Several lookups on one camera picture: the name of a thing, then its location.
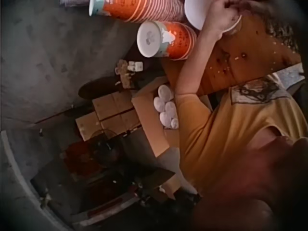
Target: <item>table surface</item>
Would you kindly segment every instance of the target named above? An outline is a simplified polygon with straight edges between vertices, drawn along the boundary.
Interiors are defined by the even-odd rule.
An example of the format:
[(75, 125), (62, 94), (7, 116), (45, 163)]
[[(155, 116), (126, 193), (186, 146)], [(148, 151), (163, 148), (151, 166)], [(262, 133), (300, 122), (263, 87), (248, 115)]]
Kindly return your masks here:
[[(184, 62), (161, 59), (172, 87), (175, 87)], [(282, 41), (266, 34), (264, 22), (260, 17), (245, 16), (239, 32), (223, 37), (215, 45), (198, 94), (210, 94), (299, 62), (299, 54), (282, 45)]]

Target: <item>yellow t-shirt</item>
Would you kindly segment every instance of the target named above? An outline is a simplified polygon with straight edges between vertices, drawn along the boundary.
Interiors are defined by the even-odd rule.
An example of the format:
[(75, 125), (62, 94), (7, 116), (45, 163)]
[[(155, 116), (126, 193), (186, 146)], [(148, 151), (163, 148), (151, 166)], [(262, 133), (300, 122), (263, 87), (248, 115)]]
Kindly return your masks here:
[(196, 95), (181, 96), (177, 109), (180, 168), (200, 194), (258, 131), (275, 127), (294, 141), (308, 131), (292, 96), (266, 78), (230, 88), (214, 112)]

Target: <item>cardboard box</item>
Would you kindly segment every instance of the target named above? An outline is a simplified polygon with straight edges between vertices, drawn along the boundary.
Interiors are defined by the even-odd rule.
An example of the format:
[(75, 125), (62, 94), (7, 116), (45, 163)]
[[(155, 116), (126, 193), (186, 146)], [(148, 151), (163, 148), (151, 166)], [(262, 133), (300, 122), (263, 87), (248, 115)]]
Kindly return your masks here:
[(158, 201), (164, 201), (161, 193), (175, 200), (174, 193), (180, 188), (180, 181), (175, 173), (163, 168), (158, 168), (153, 174), (143, 178), (142, 184), (143, 188)]
[(104, 120), (133, 108), (130, 92), (115, 92), (92, 100), (97, 117)]
[(166, 83), (168, 83), (166, 77), (157, 77), (138, 91), (131, 100), (156, 157), (170, 147), (179, 147), (180, 142), (179, 131), (164, 129), (159, 120), (159, 113), (153, 105), (158, 87)]
[(107, 138), (112, 138), (116, 135), (126, 132), (125, 124), (121, 115), (116, 115), (109, 119), (101, 121), (101, 126)]
[(83, 141), (87, 141), (102, 133), (103, 128), (95, 112), (76, 119), (76, 123)]
[(121, 114), (122, 120), (125, 124), (126, 130), (133, 130), (140, 125), (140, 121), (136, 110), (131, 110), (129, 112)]

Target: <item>small cardboard box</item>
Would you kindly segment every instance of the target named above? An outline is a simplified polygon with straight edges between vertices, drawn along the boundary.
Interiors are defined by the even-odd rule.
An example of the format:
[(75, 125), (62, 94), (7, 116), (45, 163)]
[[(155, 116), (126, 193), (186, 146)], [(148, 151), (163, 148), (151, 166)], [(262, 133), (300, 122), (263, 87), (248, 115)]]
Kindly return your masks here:
[(159, 113), (153, 105), (158, 87), (166, 83), (168, 83), (166, 77), (157, 77), (138, 91), (131, 100), (156, 157), (170, 147), (180, 146), (179, 131), (164, 129), (159, 119)]
[(140, 121), (135, 110), (101, 121), (101, 126), (108, 138), (112, 138), (128, 130), (133, 130), (139, 125)]
[(76, 123), (83, 141), (101, 134), (103, 129), (95, 112), (76, 119)]
[(116, 115), (109, 119), (101, 121), (101, 126), (104, 129), (104, 133), (108, 138), (112, 138), (116, 135), (126, 132), (125, 124), (121, 115)]
[(104, 120), (133, 108), (131, 94), (128, 90), (115, 92), (92, 100), (97, 117)]
[(129, 112), (121, 114), (122, 120), (125, 124), (126, 130), (133, 130), (140, 125), (140, 121), (136, 110), (131, 110)]

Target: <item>graphic print on shirt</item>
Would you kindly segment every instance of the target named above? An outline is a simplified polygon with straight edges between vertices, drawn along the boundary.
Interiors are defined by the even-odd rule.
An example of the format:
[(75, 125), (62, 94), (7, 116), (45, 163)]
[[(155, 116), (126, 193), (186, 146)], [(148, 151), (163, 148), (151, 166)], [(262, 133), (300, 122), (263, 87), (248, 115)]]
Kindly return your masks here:
[(252, 80), (231, 88), (232, 104), (261, 104), (278, 98), (290, 98), (290, 94), (267, 78)]

